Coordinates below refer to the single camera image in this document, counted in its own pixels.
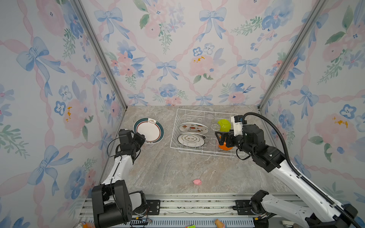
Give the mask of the green rimmed white plate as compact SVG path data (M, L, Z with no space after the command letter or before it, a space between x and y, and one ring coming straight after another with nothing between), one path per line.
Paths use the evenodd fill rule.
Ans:
M145 143L156 144L162 141L164 137L164 129L162 125L151 118L142 118L135 122L133 131L144 135Z

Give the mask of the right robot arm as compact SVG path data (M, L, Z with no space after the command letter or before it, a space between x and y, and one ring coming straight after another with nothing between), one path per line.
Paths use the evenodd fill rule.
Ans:
M278 148L269 146L264 132L255 124L247 124L235 132L216 132L220 145L236 147L247 153L253 161L268 173L280 179L305 204L299 206L278 199L267 191L260 190L251 197L250 209L267 220L272 214L284 217L304 228L349 228L360 225L355 221L357 209L351 204L341 204L320 190L301 173Z

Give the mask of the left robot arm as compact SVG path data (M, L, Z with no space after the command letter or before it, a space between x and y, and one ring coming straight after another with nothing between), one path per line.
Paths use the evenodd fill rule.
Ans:
M107 178L91 192L94 224L96 228L109 228L128 223L132 216L143 216L149 206L142 191L130 193L126 178L135 163L144 135L132 130L121 129L118 132L120 144L114 155L114 165Z

